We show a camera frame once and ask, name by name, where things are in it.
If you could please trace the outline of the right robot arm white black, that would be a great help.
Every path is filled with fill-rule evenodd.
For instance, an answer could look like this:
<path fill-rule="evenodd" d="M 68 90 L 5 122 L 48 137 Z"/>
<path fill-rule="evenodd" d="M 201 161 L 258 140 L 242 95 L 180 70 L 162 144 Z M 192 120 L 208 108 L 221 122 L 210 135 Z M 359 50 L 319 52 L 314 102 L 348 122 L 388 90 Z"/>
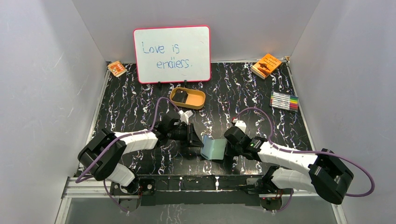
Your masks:
<path fill-rule="evenodd" d="M 354 178 L 352 171 L 329 150 L 318 154 L 292 148 L 281 150 L 266 138 L 250 138 L 236 126 L 226 130 L 224 137 L 226 155 L 242 155 L 275 165 L 262 179 L 263 188 L 269 193 L 279 189 L 305 190 L 332 204 L 341 204 Z"/>

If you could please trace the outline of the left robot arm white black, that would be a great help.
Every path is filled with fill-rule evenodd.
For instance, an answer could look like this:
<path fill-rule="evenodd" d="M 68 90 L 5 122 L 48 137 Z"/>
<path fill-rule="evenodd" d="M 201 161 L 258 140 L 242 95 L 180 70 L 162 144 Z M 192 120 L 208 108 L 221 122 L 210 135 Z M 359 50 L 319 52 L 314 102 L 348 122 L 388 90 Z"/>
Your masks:
<path fill-rule="evenodd" d="M 193 124 L 179 115 L 164 115 L 152 130 L 130 133 L 102 129 L 78 154 L 79 162 L 96 181 L 110 180 L 128 194 L 139 190 L 139 178 L 131 169 L 119 163 L 124 154 L 154 149 L 169 140 L 180 141 L 187 147 L 203 147 Z"/>

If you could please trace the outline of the orange oval tray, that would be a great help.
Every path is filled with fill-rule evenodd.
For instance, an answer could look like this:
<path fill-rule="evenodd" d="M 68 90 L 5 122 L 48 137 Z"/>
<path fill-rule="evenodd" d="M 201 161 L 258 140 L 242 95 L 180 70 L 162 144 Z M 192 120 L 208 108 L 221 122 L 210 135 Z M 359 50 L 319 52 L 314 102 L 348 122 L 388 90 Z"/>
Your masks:
<path fill-rule="evenodd" d="M 188 98 L 185 103 L 174 102 L 171 99 L 177 90 L 183 90 L 188 93 Z M 199 90 L 194 90 L 194 89 L 183 88 L 183 87 L 176 87 L 170 93 L 170 99 L 176 106 L 194 109 L 194 110 L 200 110 L 204 107 L 205 98 L 206 98 L 206 95 L 204 92 L 199 91 Z"/>

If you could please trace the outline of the mint green card holder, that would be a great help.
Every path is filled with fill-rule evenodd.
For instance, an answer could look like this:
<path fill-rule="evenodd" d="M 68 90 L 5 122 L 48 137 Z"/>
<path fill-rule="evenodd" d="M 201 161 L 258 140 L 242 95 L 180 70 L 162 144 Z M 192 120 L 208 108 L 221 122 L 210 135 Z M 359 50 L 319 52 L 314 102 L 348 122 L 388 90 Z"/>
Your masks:
<path fill-rule="evenodd" d="M 223 160 L 225 155 L 226 139 L 213 139 L 208 135 L 203 136 L 204 146 L 201 148 L 200 154 L 206 160 Z"/>

